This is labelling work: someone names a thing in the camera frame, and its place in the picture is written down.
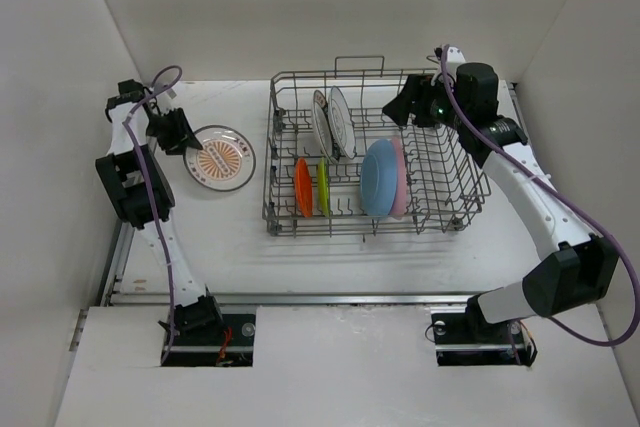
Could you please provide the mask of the white plate orange sunburst pattern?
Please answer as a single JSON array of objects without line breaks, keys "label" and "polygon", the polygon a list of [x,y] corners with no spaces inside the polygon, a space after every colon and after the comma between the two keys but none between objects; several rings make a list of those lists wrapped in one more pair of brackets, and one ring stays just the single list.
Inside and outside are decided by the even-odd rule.
[{"label": "white plate orange sunburst pattern", "polygon": [[187,172],[198,184],[216,192],[233,192],[254,176],[256,154],[249,140],[231,127],[207,125],[195,131],[201,149],[183,155]]}]

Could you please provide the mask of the white plate blue line motif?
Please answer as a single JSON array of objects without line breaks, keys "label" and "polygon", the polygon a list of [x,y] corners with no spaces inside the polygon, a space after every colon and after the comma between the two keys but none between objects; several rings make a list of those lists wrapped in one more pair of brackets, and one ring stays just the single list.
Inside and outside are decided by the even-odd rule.
[{"label": "white plate blue line motif", "polygon": [[337,86],[330,89],[328,116],[330,128],[342,155],[353,160],[357,154],[354,123],[344,94]]}]

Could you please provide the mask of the light blue plastic plate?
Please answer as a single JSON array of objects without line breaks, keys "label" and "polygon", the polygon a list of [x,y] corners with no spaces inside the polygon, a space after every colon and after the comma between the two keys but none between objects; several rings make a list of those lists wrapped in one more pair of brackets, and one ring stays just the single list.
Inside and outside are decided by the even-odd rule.
[{"label": "light blue plastic plate", "polygon": [[391,139],[379,139],[374,142],[361,164],[359,186],[361,207],[369,216],[390,215],[394,202],[397,170]]}]

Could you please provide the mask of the white plate green rim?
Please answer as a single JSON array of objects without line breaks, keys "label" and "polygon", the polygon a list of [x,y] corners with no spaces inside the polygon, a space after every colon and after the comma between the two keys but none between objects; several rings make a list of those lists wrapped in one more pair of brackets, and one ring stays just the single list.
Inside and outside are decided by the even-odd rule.
[{"label": "white plate green rim", "polygon": [[312,98],[311,120],[314,135],[320,145],[323,155],[333,164],[338,162],[334,155],[333,139],[323,108],[326,105],[326,98],[319,91],[315,90]]}]

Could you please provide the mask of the pink plastic plate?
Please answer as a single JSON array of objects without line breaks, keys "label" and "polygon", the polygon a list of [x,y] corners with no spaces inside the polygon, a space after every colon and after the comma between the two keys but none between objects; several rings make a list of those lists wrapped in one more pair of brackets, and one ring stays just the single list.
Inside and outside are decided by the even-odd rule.
[{"label": "pink plastic plate", "polygon": [[394,137],[391,139],[391,143],[396,155],[397,185],[390,215],[396,219],[401,219],[405,214],[408,205],[407,171],[401,139],[399,137]]}]

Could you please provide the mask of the lime green plastic plate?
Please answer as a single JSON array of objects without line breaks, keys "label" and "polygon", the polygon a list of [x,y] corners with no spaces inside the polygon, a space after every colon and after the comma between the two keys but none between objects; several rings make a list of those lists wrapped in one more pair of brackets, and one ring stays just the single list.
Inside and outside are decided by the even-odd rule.
[{"label": "lime green plastic plate", "polygon": [[329,177],[327,161],[325,158],[322,158],[316,166],[316,179],[320,211],[325,217],[329,217]]}]

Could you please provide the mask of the orange plastic plate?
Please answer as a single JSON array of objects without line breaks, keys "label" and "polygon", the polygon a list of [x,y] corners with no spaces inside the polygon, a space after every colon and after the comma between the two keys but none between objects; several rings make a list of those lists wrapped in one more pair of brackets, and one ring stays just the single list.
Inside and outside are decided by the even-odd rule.
[{"label": "orange plastic plate", "polygon": [[294,189],[300,212],[306,218],[311,217],[313,215],[312,180],[304,158],[299,158],[295,165]]}]

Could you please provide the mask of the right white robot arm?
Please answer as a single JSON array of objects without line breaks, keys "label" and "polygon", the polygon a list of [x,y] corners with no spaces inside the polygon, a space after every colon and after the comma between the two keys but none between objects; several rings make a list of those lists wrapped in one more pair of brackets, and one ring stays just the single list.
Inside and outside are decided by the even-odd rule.
[{"label": "right white robot arm", "polygon": [[487,340],[501,324],[555,315],[594,303],[619,261],[609,234],[562,197],[538,165],[517,121],[498,112],[499,79],[485,63],[469,62],[450,45],[434,51],[434,74],[411,74],[383,108],[396,125],[445,126],[499,187],[527,229],[539,263],[519,282],[470,298],[465,333]]}]

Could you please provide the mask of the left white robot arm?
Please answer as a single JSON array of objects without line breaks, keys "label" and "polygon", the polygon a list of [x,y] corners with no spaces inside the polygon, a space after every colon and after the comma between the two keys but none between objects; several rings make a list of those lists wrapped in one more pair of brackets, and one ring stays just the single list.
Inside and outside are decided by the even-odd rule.
[{"label": "left white robot arm", "polygon": [[209,344],[223,334],[224,320],[215,297],[191,272],[178,242],[172,218],[175,197],[148,139],[155,139],[169,156],[200,151],[202,144],[184,111],[161,111],[157,97],[136,80],[118,84],[118,95],[109,98],[105,108],[111,145],[95,167],[117,217],[140,232],[167,277],[170,313],[163,328]]}]

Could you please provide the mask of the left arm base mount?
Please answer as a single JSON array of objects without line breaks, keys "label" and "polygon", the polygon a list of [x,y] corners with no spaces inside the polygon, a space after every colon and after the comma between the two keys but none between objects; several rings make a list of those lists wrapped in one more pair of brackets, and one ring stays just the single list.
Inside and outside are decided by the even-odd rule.
[{"label": "left arm base mount", "polygon": [[223,324],[166,337],[160,354],[163,367],[252,367],[256,312],[224,313]]}]

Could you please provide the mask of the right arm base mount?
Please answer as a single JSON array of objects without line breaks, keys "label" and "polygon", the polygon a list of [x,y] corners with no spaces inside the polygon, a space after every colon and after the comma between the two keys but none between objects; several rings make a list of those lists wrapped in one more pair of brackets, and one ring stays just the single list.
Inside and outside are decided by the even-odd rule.
[{"label": "right arm base mount", "polygon": [[463,312],[435,310],[430,316],[425,337],[435,346],[439,367],[531,367],[538,356],[535,341],[519,321],[475,331]]}]

